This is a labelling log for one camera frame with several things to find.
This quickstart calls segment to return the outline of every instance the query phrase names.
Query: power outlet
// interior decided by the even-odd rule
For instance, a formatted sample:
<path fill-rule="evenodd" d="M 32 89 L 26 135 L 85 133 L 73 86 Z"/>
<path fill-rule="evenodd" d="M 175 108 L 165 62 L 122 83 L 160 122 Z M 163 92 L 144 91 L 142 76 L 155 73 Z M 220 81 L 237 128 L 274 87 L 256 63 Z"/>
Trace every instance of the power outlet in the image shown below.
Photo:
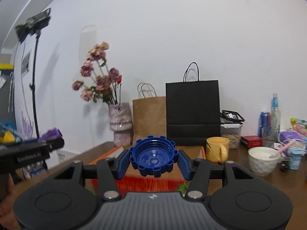
<path fill-rule="evenodd" d="M 56 153 L 58 156 L 59 163 L 68 161 L 69 159 L 72 159 L 78 155 L 78 153 L 70 152 L 67 150 L 57 150 Z"/>

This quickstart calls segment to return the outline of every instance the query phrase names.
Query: mug handle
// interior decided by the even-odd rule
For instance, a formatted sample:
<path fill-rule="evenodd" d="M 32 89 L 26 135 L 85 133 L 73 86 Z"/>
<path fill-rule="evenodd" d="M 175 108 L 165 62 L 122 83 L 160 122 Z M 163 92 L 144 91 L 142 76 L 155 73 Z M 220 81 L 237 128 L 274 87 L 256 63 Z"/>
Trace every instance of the mug handle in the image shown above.
<path fill-rule="evenodd" d="M 221 154 L 219 158 L 219 163 L 224 163 L 228 159 L 228 152 L 227 152 L 226 147 L 223 144 L 220 145 L 220 151 L 221 151 Z"/>

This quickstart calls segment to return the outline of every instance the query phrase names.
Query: blue cup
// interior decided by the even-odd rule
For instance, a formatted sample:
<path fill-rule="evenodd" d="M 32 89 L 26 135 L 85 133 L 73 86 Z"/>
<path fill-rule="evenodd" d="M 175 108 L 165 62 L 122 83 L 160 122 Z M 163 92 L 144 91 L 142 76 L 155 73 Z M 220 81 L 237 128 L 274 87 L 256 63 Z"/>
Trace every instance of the blue cup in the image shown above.
<path fill-rule="evenodd" d="M 305 152 L 303 150 L 297 150 L 290 148 L 290 163 L 289 168 L 291 170 L 298 170 L 300 167 L 300 161 L 302 160 L 302 154 Z"/>

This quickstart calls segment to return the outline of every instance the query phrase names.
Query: gray ribbed panel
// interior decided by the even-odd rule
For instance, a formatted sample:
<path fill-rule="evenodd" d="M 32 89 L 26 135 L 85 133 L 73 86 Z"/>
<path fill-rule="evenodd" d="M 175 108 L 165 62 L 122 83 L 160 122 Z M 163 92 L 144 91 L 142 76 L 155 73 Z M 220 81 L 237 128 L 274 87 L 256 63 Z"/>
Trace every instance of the gray ribbed panel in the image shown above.
<path fill-rule="evenodd" d="M 127 193 L 120 201 L 103 204 L 96 217 L 79 230 L 172 229 L 226 230 L 202 203 L 186 201 L 179 192 Z"/>

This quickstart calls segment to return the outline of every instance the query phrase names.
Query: tripod pole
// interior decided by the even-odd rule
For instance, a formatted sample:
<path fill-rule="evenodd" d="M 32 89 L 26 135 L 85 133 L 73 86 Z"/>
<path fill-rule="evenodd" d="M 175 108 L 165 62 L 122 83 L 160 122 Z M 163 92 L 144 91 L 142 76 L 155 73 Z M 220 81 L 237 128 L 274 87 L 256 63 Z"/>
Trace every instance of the tripod pole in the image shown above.
<path fill-rule="evenodd" d="M 35 50 L 34 50 L 34 60 L 33 60 L 32 84 L 30 84 L 30 89 L 32 90 L 33 115 L 34 115 L 34 124 L 35 124 L 35 131 L 36 131 L 37 138 L 39 138 L 39 131 L 38 131 L 38 124 L 37 124 L 36 103 L 35 103 L 35 64 L 36 64 L 36 54 L 37 54 L 37 46 L 38 46 L 39 37 L 40 37 L 40 31 L 37 31 Z"/>

